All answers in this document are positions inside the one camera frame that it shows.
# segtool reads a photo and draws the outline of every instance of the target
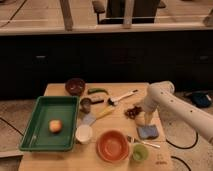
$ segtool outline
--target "orange bowl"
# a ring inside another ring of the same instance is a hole
[[[111,163],[122,161],[129,154],[125,136],[116,130],[103,133],[96,143],[96,148],[100,158]]]
[[[71,78],[66,82],[65,89],[72,96],[80,96],[85,90],[85,82],[81,78]]]

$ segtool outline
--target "fork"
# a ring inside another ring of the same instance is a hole
[[[157,145],[157,144],[152,144],[152,143],[148,143],[148,142],[145,142],[145,141],[141,141],[141,140],[138,140],[138,139],[131,137],[129,135],[127,135],[126,137],[127,137],[127,140],[129,142],[142,143],[142,144],[149,145],[149,146],[152,146],[152,147],[155,147],[155,148],[160,148],[160,145]]]

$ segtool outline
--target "green cup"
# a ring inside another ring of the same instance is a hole
[[[146,160],[148,157],[148,150],[147,148],[142,144],[136,144],[133,147],[133,153],[132,158],[136,162],[142,162]]]

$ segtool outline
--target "green plastic tray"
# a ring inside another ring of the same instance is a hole
[[[19,149],[21,151],[68,151],[75,142],[79,98],[76,96],[41,96],[28,122]],[[49,131],[49,121],[60,119],[59,133]]]

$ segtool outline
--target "apple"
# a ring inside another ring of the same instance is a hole
[[[61,120],[55,119],[49,122],[49,130],[52,133],[58,133],[62,130],[62,122]]]

